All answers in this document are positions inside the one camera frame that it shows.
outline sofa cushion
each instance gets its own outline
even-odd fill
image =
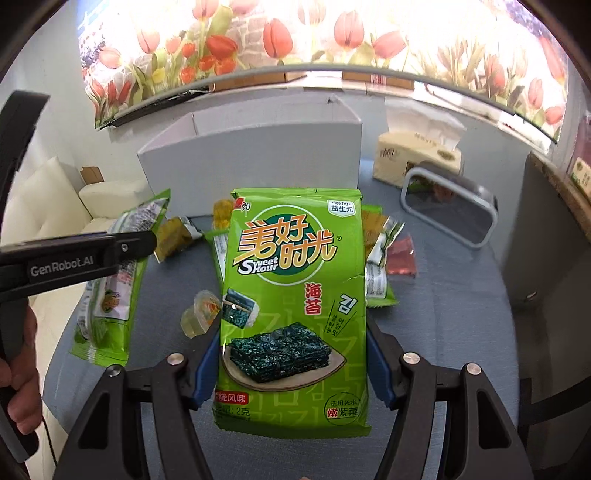
[[[114,218],[95,218],[80,233],[106,232],[114,223]]]
[[[113,180],[87,185],[79,195],[92,218],[118,218],[124,211],[150,200],[152,190],[145,180]]]
[[[1,245],[74,235],[91,220],[57,157],[46,161],[11,194]]]

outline white cardboard box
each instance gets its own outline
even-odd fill
[[[361,126],[331,93],[247,100],[183,116],[138,158],[171,215],[211,215],[240,187],[357,188]]]

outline gray tabletop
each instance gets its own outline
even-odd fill
[[[400,304],[368,309],[368,315],[384,332],[395,335],[403,348],[420,353],[431,363],[454,368],[479,363],[515,423],[517,346],[492,250],[470,250],[407,215],[400,207],[400,190],[373,180],[371,169],[370,161],[361,161],[363,201],[382,205],[384,213],[407,223],[404,233],[413,238],[418,274],[415,279],[390,277]],[[139,295],[128,369],[150,367],[171,352],[188,349],[190,340],[183,335],[180,317],[204,288],[214,293],[220,290],[207,243],[198,242],[162,264],[150,259]],[[72,317],[51,360],[43,394],[45,404],[67,432],[103,372],[69,354],[74,325]],[[193,413],[213,476],[224,480],[373,478],[394,419],[373,391],[368,416],[372,431],[369,437],[357,439],[277,440],[222,431],[213,422],[211,400]],[[151,477],[163,479],[151,406],[142,406],[142,422]],[[445,405],[441,404],[436,408],[424,479],[437,476],[444,423]]]

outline metal screw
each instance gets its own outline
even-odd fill
[[[482,372],[482,368],[478,364],[467,364],[466,371],[472,375],[479,375]]]
[[[180,365],[184,362],[184,355],[182,353],[171,353],[166,361],[170,365]]]
[[[110,377],[116,377],[123,371],[123,367],[121,365],[111,365],[107,368],[107,375]]]
[[[421,357],[419,357],[419,355],[415,352],[406,352],[402,358],[406,363],[411,365],[416,365],[421,359]]]

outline snack bag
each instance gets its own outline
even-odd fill
[[[366,259],[378,240],[379,234],[381,233],[381,225],[384,224],[384,220],[380,219],[379,231],[376,232],[375,229],[372,230],[372,220],[377,216],[384,217],[380,205],[363,204],[361,206],[363,242]],[[394,291],[388,282],[385,267],[369,262],[365,264],[365,304],[369,309],[374,307],[389,307],[398,304]]]
[[[233,195],[217,425],[280,438],[369,434],[361,193]]]
[[[226,251],[228,249],[228,229],[211,230],[205,234],[205,240],[212,247],[217,279],[220,282],[220,288],[223,290],[223,281],[226,272]]]
[[[121,214],[109,233],[158,232],[170,201],[170,190]],[[90,363],[108,367],[125,365],[134,325],[139,287],[148,259],[127,260],[119,273],[90,280],[75,310],[77,326],[71,353]]]

